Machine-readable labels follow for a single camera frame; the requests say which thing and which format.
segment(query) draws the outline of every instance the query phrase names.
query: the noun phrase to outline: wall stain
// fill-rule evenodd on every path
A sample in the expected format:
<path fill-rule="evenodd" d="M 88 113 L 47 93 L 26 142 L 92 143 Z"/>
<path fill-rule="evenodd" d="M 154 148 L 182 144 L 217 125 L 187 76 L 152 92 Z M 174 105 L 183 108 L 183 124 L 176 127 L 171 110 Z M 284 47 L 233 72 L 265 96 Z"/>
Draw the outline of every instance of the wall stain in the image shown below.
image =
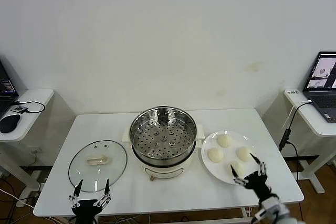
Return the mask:
<path fill-rule="evenodd" d="M 222 97 L 222 96 L 225 95 L 225 93 L 226 93 L 226 90 L 225 90 L 225 89 L 220 89 L 220 90 L 218 90 L 218 91 L 216 92 L 216 96 L 217 96 L 217 97 Z"/>
<path fill-rule="evenodd" d="M 249 65 L 246 65 L 244 70 L 246 72 L 253 72 L 253 73 L 257 73 L 260 71 L 261 66 L 263 65 L 263 63 L 261 61 L 255 61 Z"/>

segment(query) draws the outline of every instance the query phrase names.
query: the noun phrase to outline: white table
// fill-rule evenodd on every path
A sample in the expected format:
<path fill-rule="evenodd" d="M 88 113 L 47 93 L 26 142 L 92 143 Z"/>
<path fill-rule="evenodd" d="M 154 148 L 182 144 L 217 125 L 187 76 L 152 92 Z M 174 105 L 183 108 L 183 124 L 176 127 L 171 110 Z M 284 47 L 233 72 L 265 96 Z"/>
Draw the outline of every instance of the white table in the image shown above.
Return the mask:
<path fill-rule="evenodd" d="M 54 91 L 52 89 L 30 89 L 19 91 L 18 101 L 20 102 L 29 102 L 36 101 L 44 105 L 47 105 L 51 97 L 53 97 Z M 30 111 L 39 111 L 43 107 L 40 104 L 24 104 L 25 107 L 28 107 Z M 3 117 L 8 115 L 17 114 L 13 111 L 8 110 Z M 22 140 L 36 119 L 39 117 L 40 113 L 24 113 L 21 115 L 21 118 L 17 124 L 16 129 L 9 133 L 0 133 L 0 142 L 17 142 Z M 24 170 L 22 170 L 15 160 L 8 156 L 4 150 L 0 148 L 0 166 L 6 169 L 13 176 L 17 177 L 22 181 L 26 188 L 22 191 L 20 198 L 27 198 L 31 191 L 37 191 L 40 188 L 40 183 L 36 181 L 40 171 L 34 171 L 30 176 Z M 18 202 L 16 206 L 22 207 L 23 204 Z"/>
<path fill-rule="evenodd" d="M 260 159 L 268 166 L 268 185 L 285 202 L 303 200 L 303 194 L 255 109 L 189 111 L 205 136 L 219 130 L 240 132 L 256 142 Z M 101 215 L 141 214 L 170 211 L 240 208 L 258 205 L 254 192 L 226 184 L 205 168 L 200 149 L 190 167 L 168 180 L 150 181 L 140 169 L 132 149 L 122 143 L 125 128 L 138 113 L 79 115 L 63 144 L 34 209 L 39 217 L 73 216 L 68 196 L 74 191 L 68 167 L 74 155 L 97 140 L 114 140 L 126 147 L 128 164 L 121 178 L 111 186 L 112 201 Z M 80 199 L 99 198 L 102 192 L 81 192 Z"/>
<path fill-rule="evenodd" d="M 306 101 L 307 98 L 298 89 L 286 89 L 285 96 L 288 98 L 291 104 L 296 105 L 297 108 L 300 102 Z M 336 124 L 328 123 L 317 111 L 312 104 L 302 106 L 298 110 L 303 120 L 308 124 L 313 133 L 320 137 L 335 137 L 336 136 Z M 303 171 L 299 173 L 299 180 L 309 179 L 312 183 L 315 191 L 318 194 L 323 194 L 324 188 L 317 179 L 315 172 L 320 169 L 324 164 L 331 161 L 336 156 L 336 148 L 328 148 L 319 155 L 310 165 L 307 161 L 300 161 Z"/>

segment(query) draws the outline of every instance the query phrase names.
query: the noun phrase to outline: white cable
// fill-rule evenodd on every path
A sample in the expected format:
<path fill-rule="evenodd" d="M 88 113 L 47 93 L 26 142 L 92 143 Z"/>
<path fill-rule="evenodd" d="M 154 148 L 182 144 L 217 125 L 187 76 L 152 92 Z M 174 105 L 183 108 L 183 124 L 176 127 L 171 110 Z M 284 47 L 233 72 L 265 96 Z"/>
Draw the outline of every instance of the white cable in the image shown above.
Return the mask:
<path fill-rule="evenodd" d="M 31 214 L 32 214 L 32 212 L 29 212 L 29 213 L 27 213 L 26 215 L 23 215 L 22 217 L 18 218 L 16 221 L 13 221 L 11 224 L 17 223 L 17 222 L 19 222 L 20 220 L 22 220 L 23 218 L 25 218 L 25 217 L 27 217 L 28 215 L 31 215 Z"/>
<path fill-rule="evenodd" d="M 5 193 L 5 194 L 8 194 L 8 195 L 12 196 L 13 198 L 15 198 L 15 199 L 17 199 L 18 201 L 20 201 L 22 204 L 24 204 L 24 205 L 26 205 L 26 206 L 31 207 L 31 208 L 34 209 L 34 207 L 31 206 L 30 204 L 24 203 L 24 202 L 23 202 L 22 200 L 20 200 L 19 198 L 16 198 L 14 195 L 12 195 L 12 194 L 10 194 L 10 193 L 8 193 L 8 192 L 6 192 L 6 191 L 3 191 L 1 188 L 0 188 L 0 191 L 2 191 L 2 192 Z M 60 222 L 60 221 L 54 219 L 53 217 L 50 217 L 50 219 L 54 220 L 55 222 L 57 222 L 57 223 L 59 223 L 59 224 L 64 224 L 64 223 L 62 223 L 62 222 Z"/>
<path fill-rule="evenodd" d="M 299 104 L 301 104 L 301 103 L 304 103 L 304 102 L 311 102 L 311 100 L 302 101 L 302 102 L 296 102 L 296 103 L 293 105 L 292 109 L 290 110 L 290 112 L 289 112 L 289 114 L 288 114 L 288 117 L 286 118 L 286 120 L 285 120 L 285 122 L 284 122 L 284 124 L 283 124 L 283 126 L 282 126 L 282 129 L 285 127 L 285 125 L 286 125 L 288 119 L 290 118 L 290 115 L 291 115 L 291 113 L 293 112 L 293 109 L 294 109 L 297 105 L 299 105 Z"/>
<path fill-rule="evenodd" d="M 5 194 L 8 194 L 8 195 L 12 196 L 13 198 L 15 198 L 15 199 L 17 199 L 18 201 L 20 201 L 22 204 L 24 204 L 24 205 L 26 205 L 26 206 L 31 207 L 31 208 L 34 209 L 33 206 L 31 206 L 31 205 L 29 205 L 29 204 L 27 204 L 27 203 L 24 203 L 24 202 L 23 202 L 22 200 L 20 200 L 19 198 L 16 198 L 14 195 L 11 195 L 10 193 L 8 193 L 8 192 L 6 192 L 6 191 L 3 191 L 1 188 L 0 188 L 0 191 L 2 191 L 2 192 L 5 193 Z"/>
<path fill-rule="evenodd" d="M 64 224 L 63 222 L 60 222 L 60 221 L 58 221 L 58 220 L 56 220 L 56 219 L 54 219 L 53 217 L 49 217 L 51 220 L 53 220 L 53 221 L 55 221 L 55 222 L 57 222 L 57 223 L 59 223 L 59 224 Z"/>
<path fill-rule="evenodd" d="M 116 222 L 108 222 L 108 221 L 103 221 L 102 220 L 102 222 L 104 222 L 104 223 L 108 223 L 108 224 L 119 224 L 119 223 L 122 223 L 122 222 L 124 222 L 124 221 L 128 221 L 128 220 L 133 220 L 133 219 L 135 219 L 135 218 L 137 218 L 137 217 L 139 217 L 140 215 L 137 215 L 137 216 L 134 216 L 134 217 L 132 217 L 132 218 L 128 218 L 128 219 L 125 219 L 125 218 L 119 218 L 119 219 L 117 219 L 115 216 L 113 216 L 115 219 L 117 219 L 116 220 Z"/>

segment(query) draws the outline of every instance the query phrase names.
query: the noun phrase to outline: cable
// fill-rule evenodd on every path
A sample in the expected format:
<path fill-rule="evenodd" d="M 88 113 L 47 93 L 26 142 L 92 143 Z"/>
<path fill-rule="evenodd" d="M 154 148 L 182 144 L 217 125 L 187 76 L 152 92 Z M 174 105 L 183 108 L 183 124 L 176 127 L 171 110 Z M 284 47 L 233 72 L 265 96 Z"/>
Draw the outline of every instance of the cable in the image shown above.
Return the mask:
<path fill-rule="evenodd" d="M 295 145 L 289 141 L 287 141 L 287 144 L 290 144 L 294 147 L 295 154 L 296 154 L 296 182 L 299 185 L 299 155 L 298 155 L 298 150 L 296 149 Z M 301 202 L 299 202 L 299 207 L 300 207 L 300 214 L 301 214 L 301 220 L 304 221 L 303 219 L 303 214 L 302 214 L 302 208 L 301 208 Z"/>
<path fill-rule="evenodd" d="M 10 188 L 12 189 L 13 191 L 13 194 L 15 194 L 15 190 L 13 188 L 13 186 L 6 180 L 0 178 L 2 181 L 4 181 L 6 184 L 8 184 L 10 186 Z M 8 223 L 8 221 L 13 221 L 13 213 L 14 213 L 14 209 L 15 209 L 15 203 L 13 202 L 12 203 L 12 206 L 11 206 L 11 209 L 9 210 L 9 213 L 7 215 L 7 218 L 5 219 L 6 220 L 6 224 Z"/>
<path fill-rule="evenodd" d="M 27 217 L 28 215 L 31 215 L 33 212 L 29 212 L 27 213 L 26 215 L 23 215 L 22 217 L 18 218 L 16 221 L 12 222 L 11 224 L 14 224 L 14 223 L 17 223 L 19 222 L 20 220 L 22 220 L 23 218 Z"/>
<path fill-rule="evenodd" d="M 281 141 L 280 141 L 280 144 L 279 144 L 279 151 L 281 151 L 285 144 L 287 143 L 288 139 L 289 139 L 289 135 L 291 133 L 291 126 L 293 124 L 293 121 L 294 121 L 294 118 L 295 118 L 295 115 L 296 115 L 296 112 L 299 110 L 299 108 L 301 108 L 302 106 L 306 105 L 306 104 L 310 104 L 311 102 L 306 102 L 304 104 L 301 104 L 300 106 L 298 106 L 295 111 L 294 111 L 294 115 L 292 117 L 292 120 L 290 121 L 290 124 L 289 124 L 289 127 L 285 130 L 285 132 L 283 133 L 282 135 L 282 138 L 281 138 Z"/>
<path fill-rule="evenodd" d="M 293 109 L 295 108 L 295 106 L 298 105 L 298 104 L 300 104 L 300 103 L 303 103 L 303 102 L 312 102 L 312 101 L 311 101 L 311 100 L 307 100 L 307 101 L 302 101 L 302 102 L 297 102 L 297 103 L 295 103 L 295 104 L 293 105 L 292 109 L 290 110 L 290 112 L 289 112 L 289 114 L 288 114 L 288 117 L 286 118 L 286 120 L 285 120 L 285 122 L 284 122 L 284 124 L 283 124 L 283 126 L 282 126 L 282 129 L 285 127 L 285 125 L 286 125 L 288 119 L 290 118 L 290 115 L 292 114 L 292 111 L 293 111 Z"/>
<path fill-rule="evenodd" d="M 51 222 L 54 223 L 54 224 L 57 224 L 54 220 L 50 220 L 50 219 L 48 219 L 47 217 L 43 217 L 43 218 L 46 219 L 46 220 L 51 221 Z"/>
<path fill-rule="evenodd" d="M 25 170 L 28 167 L 30 167 L 31 165 L 34 165 L 36 163 L 36 161 L 37 161 L 37 151 L 35 151 L 35 160 L 34 160 L 34 162 L 32 162 L 31 164 L 27 165 L 25 168 L 22 168 L 22 170 Z"/>
<path fill-rule="evenodd" d="M 26 205 L 26 206 L 31 207 L 31 208 L 34 209 L 33 206 L 31 206 L 31 205 L 29 205 L 29 204 L 27 204 L 27 203 L 24 203 L 24 202 L 23 202 L 22 200 L 20 200 L 19 198 L 16 198 L 14 195 L 12 195 L 12 194 L 10 194 L 10 193 L 8 193 L 8 192 L 6 192 L 6 191 L 3 191 L 1 188 L 0 188 L 0 191 L 2 191 L 2 192 L 5 193 L 5 194 L 8 194 L 8 195 L 12 196 L 13 198 L 15 198 L 15 199 L 17 199 L 18 201 L 20 201 L 22 204 L 24 204 L 24 205 Z"/>
<path fill-rule="evenodd" d="M 306 103 L 301 104 L 300 106 L 298 106 L 298 107 L 296 108 L 296 110 L 294 111 L 294 115 L 293 115 L 293 117 L 292 117 L 292 121 L 290 121 L 290 124 L 289 124 L 288 129 L 290 129 L 290 127 L 292 126 L 292 123 L 293 123 L 294 118 L 295 118 L 295 114 L 296 114 L 296 112 L 299 110 L 299 108 L 301 108 L 302 106 L 304 106 L 304 105 L 306 105 L 306 104 L 310 104 L 310 103 L 311 103 L 311 101 L 310 101 L 310 102 L 306 102 Z"/>
<path fill-rule="evenodd" d="M 16 101 L 16 102 L 13 102 L 12 105 L 28 104 L 28 103 L 37 103 L 37 104 L 40 104 L 40 105 L 43 106 L 43 109 L 40 110 L 40 111 L 29 111 L 28 109 L 26 109 L 26 110 L 21 111 L 20 114 L 22 114 L 22 113 L 41 113 L 41 112 L 45 111 L 45 109 L 46 109 L 46 106 L 43 103 L 36 102 L 36 101 L 30 101 L 30 102 Z"/>
<path fill-rule="evenodd" d="M 20 199 L 20 200 L 24 200 L 24 199 L 32 199 L 32 198 L 35 198 L 35 196 L 31 196 L 31 197 L 27 197 L 27 198 L 23 198 L 23 199 Z M 11 203 L 11 202 L 18 202 L 18 200 L 0 200 L 0 202 L 5 202 L 5 203 Z"/>
<path fill-rule="evenodd" d="M 127 221 L 127 220 L 133 220 L 133 219 L 135 219 L 135 218 L 137 218 L 137 217 L 139 217 L 139 216 L 140 216 L 140 215 L 137 215 L 137 216 L 134 216 L 134 217 L 132 217 L 132 218 L 128 218 L 128 219 L 125 219 L 125 218 L 119 218 L 119 219 L 117 219 L 117 218 L 114 216 L 114 218 L 117 219 L 115 222 L 108 222 L 108 221 L 103 221 L 103 220 L 101 220 L 101 222 L 106 223 L 106 224 L 119 224 L 119 223 L 122 223 L 122 222 Z"/>
<path fill-rule="evenodd" d="M 182 216 L 180 222 L 182 222 L 184 218 L 186 218 L 188 221 L 190 221 L 190 219 L 186 215 L 184 215 L 184 216 Z"/>

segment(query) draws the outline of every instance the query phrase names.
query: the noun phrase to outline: black computer mouse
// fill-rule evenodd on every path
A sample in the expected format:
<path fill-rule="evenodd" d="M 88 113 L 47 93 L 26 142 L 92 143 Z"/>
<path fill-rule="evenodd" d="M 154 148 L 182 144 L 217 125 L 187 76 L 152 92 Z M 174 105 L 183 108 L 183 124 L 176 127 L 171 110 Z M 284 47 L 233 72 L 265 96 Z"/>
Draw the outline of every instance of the black computer mouse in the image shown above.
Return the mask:
<path fill-rule="evenodd" d="M 0 121 L 0 132 L 9 133 L 13 131 L 16 128 L 19 120 L 20 115 L 9 115 L 5 118 L 2 118 Z"/>

